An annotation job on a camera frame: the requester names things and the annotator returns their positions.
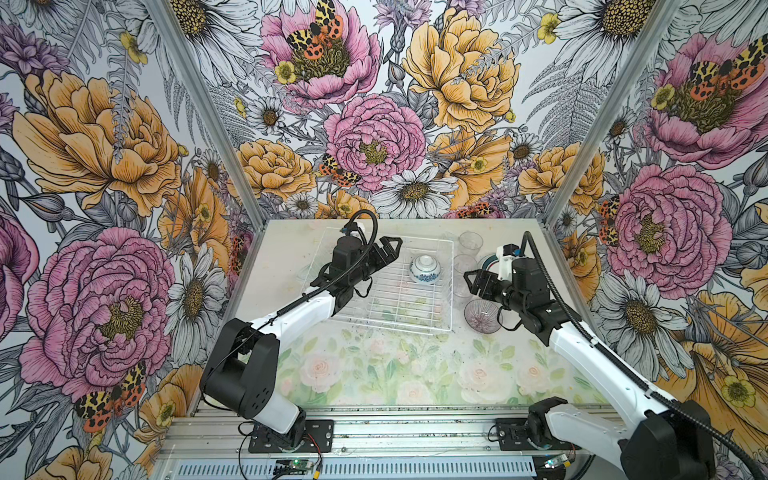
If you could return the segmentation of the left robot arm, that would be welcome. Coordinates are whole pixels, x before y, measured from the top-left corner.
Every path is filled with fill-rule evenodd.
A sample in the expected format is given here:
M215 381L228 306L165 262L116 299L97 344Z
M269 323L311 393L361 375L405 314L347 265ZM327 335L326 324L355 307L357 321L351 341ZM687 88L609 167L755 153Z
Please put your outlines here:
M204 368L201 393L267 430L271 445L298 448L307 435L306 413L276 390L281 349L339 313L358 294L358 284L371 283L399 259L402 245L399 237L340 237L331 260L299 298L262 319L234 318L224 325Z

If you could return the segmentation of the white blue floral bowl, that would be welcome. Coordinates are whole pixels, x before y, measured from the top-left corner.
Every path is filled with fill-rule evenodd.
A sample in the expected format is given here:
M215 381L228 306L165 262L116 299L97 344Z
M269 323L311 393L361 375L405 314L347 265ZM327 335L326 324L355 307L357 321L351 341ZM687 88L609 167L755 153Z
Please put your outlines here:
M440 278L441 273L442 267L439 261L429 254L418 255L409 264L409 275L418 284L434 284Z

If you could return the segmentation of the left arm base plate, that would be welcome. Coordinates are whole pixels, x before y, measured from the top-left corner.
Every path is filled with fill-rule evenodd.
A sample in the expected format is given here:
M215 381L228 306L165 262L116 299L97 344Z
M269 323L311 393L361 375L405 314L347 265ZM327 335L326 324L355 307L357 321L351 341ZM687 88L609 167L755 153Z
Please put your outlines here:
M334 428L333 420L309 419L299 421L288 433L281 434L257 423L249 436L247 450L252 454L329 453Z

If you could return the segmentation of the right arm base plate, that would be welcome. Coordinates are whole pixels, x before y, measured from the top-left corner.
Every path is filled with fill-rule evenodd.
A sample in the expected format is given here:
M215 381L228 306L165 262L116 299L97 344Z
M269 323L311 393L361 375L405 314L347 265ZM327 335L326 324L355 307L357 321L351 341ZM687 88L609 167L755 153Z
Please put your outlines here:
M501 451L572 451L569 442L544 439L533 440L532 433L523 418L498 418L489 430L488 438L496 441Z

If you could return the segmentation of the white wire dish rack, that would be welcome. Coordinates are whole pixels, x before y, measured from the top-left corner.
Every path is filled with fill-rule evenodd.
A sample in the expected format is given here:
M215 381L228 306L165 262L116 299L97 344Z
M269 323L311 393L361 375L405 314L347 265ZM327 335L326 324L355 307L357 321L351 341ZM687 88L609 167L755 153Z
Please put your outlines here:
M449 239L400 236L399 258L373 277L368 296L355 295L332 319L356 326L436 335L453 326L454 244ZM409 273L422 255L434 257L440 273L431 283L420 283Z

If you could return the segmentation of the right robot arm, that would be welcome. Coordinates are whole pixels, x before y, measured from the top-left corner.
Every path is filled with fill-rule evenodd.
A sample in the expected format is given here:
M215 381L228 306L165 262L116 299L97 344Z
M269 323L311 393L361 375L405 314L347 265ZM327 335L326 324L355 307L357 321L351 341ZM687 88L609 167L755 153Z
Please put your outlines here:
M713 479L715 448L707 412L680 403L645 381L581 321L534 258L515 258L505 276L478 269L463 275L470 292L518 314L519 324L567 360L620 417L610 422L564 400L529 410L534 439L583 447L629 479Z

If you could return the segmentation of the plate green red band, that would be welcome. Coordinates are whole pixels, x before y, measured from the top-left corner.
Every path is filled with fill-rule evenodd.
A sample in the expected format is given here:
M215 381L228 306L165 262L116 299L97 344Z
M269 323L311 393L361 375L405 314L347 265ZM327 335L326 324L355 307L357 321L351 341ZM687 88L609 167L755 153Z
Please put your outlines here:
M498 259L498 256L495 253L490 253L490 254L484 256L479 261L479 266L483 270L491 271L491 272L494 272L494 273L498 273L499 272L499 265L500 265L499 259Z

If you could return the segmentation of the striped brown white bowl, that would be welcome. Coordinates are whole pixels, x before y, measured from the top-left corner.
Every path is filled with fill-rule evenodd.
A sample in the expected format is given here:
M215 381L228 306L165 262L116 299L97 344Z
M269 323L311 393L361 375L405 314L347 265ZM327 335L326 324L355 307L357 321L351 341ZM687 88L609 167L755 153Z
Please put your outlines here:
M483 299L469 301L463 311L466 324L481 334L494 334L501 329L497 320L499 313L496 303Z

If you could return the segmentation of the clear glass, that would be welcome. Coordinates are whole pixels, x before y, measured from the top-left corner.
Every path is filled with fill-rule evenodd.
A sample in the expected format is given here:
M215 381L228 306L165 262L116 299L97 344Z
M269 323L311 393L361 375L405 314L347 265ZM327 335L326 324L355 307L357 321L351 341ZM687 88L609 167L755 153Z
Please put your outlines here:
M459 254L453 259L453 276L455 280L462 280L467 271L477 269L477 259L473 255Z
M465 231L458 237L461 254L476 257L484 245L481 235L473 231Z
M465 280L461 277L455 277L453 281L453 300L456 305L465 305L472 299Z

